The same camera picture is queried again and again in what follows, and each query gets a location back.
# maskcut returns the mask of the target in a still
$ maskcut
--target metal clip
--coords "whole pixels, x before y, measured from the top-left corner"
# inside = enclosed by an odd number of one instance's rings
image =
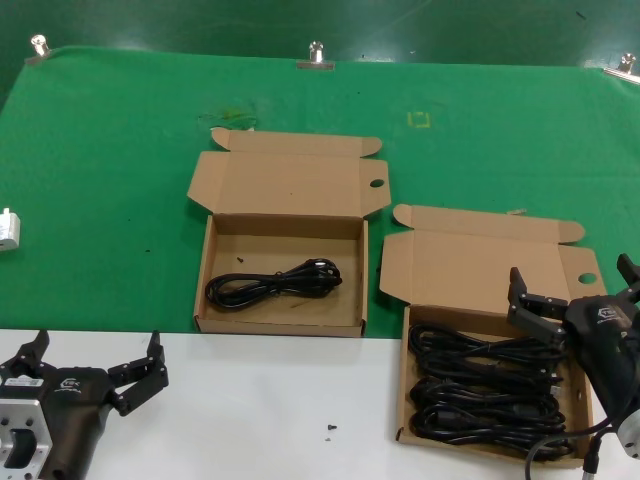
[[[625,53],[620,59],[620,65],[618,65],[618,68],[605,68],[604,73],[613,77],[621,78],[627,82],[640,85],[640,77],[631,75],[631,69],[633,68],[633,62],[635,61],[635,55],[632,53]]]
[[[322,42],[311,42],[309,45],[309,60],[298,60],[298,68],[315,70],[333,70],[334,62],[325,62],[324,45]]]
[[[51,55],[51,49],[47,45],[47,39],[44,35],[37,34],[31,37],[31,45],[33,45],[36,56],[26,60],[29,65],[35,65]]]

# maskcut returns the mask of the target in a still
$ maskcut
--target green table mat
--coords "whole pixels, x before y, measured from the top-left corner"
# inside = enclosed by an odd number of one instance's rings
[[[25,67],[0,115],[0,326],[195,331],[207,212],[186,192],[214,125],[377,136],[394,204],[577,220],[604,280],[640,262],[640,88],[578,68],[338,63],[65,48]],[[370,226],[367,335],[398,337],[378,291],[391,207]]]

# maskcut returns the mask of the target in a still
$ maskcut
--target white table surface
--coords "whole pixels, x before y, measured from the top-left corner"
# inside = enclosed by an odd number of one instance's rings
[[[101,368],[144,356],[150,338],[50,336],[46,362]],[[0,330],[1,360],[34,337]],[[179,334],[161,340],[169,387],[128,417],[111,413],[88,480],[524,478],[518,465],[394,440],[397,340]],[[604,418],[599,404],[596,415]],[[328,424],[338,429],[328,432]],[[534,480],[581,475],[581,469],[534,470]],[[605,437],[598,478],[640,478],[640,462],[613,435]]]

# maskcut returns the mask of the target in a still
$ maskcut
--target cardboard box lid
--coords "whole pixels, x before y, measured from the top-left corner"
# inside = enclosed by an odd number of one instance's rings
[[[393,213],[414,230],[385,238],[380,289],[408,303],[506,316],[512,266],[531,293],[605,292],[593,251],[562,245],[584,236],[576,222],[409,205]],[[581,282],[587,273],[595,282]]]
[[[229,152],[202,152],[188,196],[214,213],[364,217],[391,203],[373,137],[214,128]]]

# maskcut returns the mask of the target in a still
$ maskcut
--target cardboard box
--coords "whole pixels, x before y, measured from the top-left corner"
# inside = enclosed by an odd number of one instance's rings
[[[413,228],[385,238],[380,279],[382,291],[409,303],[402,335],[397,440],[521,462],[522,457],[498,446],[451,446],[411,432],[415,408],[409,392],[421,375],[408,350],[409,327],[440,323],[485,340],[526,336],[506,321],[509,271],[514,266],[531,293],[566,300],[605,294],[593,251],[564,245],[580,240],[584,229],[575,222],[409,205],[398,205],[394,217]],[[595,281],[582,283],[586,277],[581,275],[588,273]],[[567,430],[593,425],[585,373],[571,358],[558,374],[564,377],[558,400]],[[572,457],[546,465],[579,467],[587,447],[588,439],[582,439]]]
[[[194,318],[203,332],[359,337],[367,321],[368,223],[391,202],[377,138],[214,128],[228,152],[203,152],[188,196],[207,221]],[[290,270],[328,258],[343,282],[327,297],[279,295],[244,310],[210,305],[224,273]]]

